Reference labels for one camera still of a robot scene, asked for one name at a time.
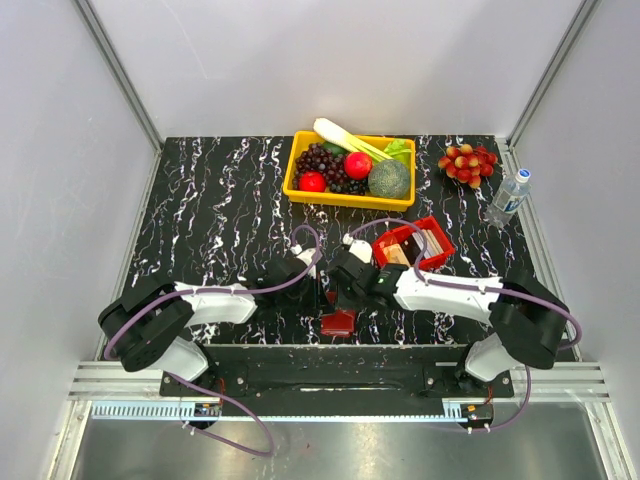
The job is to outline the red card holder wallet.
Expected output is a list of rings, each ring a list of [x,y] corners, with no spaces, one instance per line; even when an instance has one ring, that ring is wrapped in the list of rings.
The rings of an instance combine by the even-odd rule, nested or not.
[[[332,337],[349,337],[355,330],[356,312],[336,310],[321,318],[321,333]]]

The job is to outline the stack of credit cards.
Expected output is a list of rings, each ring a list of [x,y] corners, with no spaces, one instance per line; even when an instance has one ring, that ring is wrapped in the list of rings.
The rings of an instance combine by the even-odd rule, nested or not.
[[[431,230],[421,233],[413,231],[401,242],[395,242],[382,248],[389,263],[411,266],[418,258],[431,259],[444,252]]]

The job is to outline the red plastic card bin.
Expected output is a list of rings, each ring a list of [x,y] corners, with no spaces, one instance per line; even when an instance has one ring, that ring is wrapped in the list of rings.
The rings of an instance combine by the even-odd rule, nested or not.
[[[373,258],[379,267],[401,264],[411,267],[420,259],[419,268],[432,271],[442,267],[455,253],[448,236],[433,216],[415,222],[415,228],[401,225],[388,230],[373,243]]]

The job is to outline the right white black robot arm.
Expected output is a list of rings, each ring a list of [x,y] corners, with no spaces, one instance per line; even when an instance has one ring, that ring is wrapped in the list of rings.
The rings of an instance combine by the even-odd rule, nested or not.
[[[354,240],[328,268],[344,309],[363,306],[433,311],[475,320],[491,329],[459,361],[455,384],[480,394],[498,375],[518,365],[551,369],[571,314],[566,305],[529,272],[471,278],[434,274],[404,264],[373,265],[373,250]]]

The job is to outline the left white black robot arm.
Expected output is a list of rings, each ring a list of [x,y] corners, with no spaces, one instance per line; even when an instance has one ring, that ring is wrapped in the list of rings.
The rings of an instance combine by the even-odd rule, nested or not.
[[[182,337],[205,324],[245,324],[288,308],[318,306],[318,250],[296,245],[258,273],[228,286],[196,287],[152,274],[106,307],[98,324],[107,338],[104,358],[127,372],[162,370],[181,377],[193,394],[213,390],[217,372],[204,348]]]

